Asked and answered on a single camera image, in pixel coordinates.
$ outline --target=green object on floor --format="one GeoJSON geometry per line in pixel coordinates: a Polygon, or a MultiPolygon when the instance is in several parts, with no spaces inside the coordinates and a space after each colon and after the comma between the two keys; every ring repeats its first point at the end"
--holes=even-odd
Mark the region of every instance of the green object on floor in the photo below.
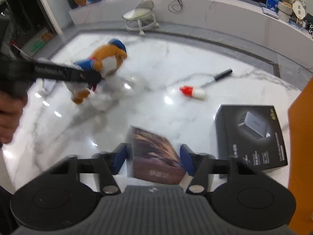
{"type": "Polygon", "coordinates": [[[37,49],[42,48],[44,45],[45,45],[45,43],[44,43],[43,41],[35,42],[34,46],[33,46],[32,49],[31,49],[31,52],[34,52],[34,51],[36,51],[37,49]]]}

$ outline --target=black cable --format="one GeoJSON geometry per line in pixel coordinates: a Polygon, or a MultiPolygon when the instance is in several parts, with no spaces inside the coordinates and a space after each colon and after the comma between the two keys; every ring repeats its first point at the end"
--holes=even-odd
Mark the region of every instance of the black cable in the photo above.
{"type": "Polygon", "coordinates": [[[179,14],[181,13],[182,9],[183,9],[183,3],[181,0],[174,0],[173,2],[171,2],[168,6],[167,6],[167,9],[171,12],[171,13],[174,13],[174,14],[179,14]],[[174,6],[178,6],[180,7],[180,9],[174,9],[174,6]]]}

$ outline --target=orange panel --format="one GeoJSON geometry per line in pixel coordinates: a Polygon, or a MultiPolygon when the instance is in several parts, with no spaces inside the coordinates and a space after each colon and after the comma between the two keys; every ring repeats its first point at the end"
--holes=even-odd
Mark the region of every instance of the orange panel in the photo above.
{"type": "Polygon", "coordinates": [[[297,207],[289,227],[299,235],[313,231],[313,78],[288,110],[291,138],[289,190],[297,207]]]}

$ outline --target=red and white bottle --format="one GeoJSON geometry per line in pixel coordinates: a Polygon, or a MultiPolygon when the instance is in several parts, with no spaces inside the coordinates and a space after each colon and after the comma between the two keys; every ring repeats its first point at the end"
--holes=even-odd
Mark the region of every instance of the red and white bottle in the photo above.
{"type": "Polygon", "coordinates": [[[206,94],[204,89],[200,87],[193,86],[182,86],[179,90],[186,96],[190,96],[196,99],[204,100],[206,98],[206,94]]]}

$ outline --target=person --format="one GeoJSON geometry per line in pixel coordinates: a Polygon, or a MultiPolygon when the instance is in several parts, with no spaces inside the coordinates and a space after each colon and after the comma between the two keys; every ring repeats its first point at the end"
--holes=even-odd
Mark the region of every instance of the person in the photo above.
{"type": "Polygon", "coordinates": [[[14,99],[0,91],[0,142],[2,144],[9,144],[12,141],[26,104],[27,96],[14,99]]]}
{"type": "MultiPolygon", "coordinates": [[[[19,126],[23,108],[27,104],[27,96],[14,99],[0,91],[0,142],[9,144],[19,126]]],[[[12,194],[0,186],[0,234],[7,235],[18,228],[18,224],[10,210],[12,194]]]]}

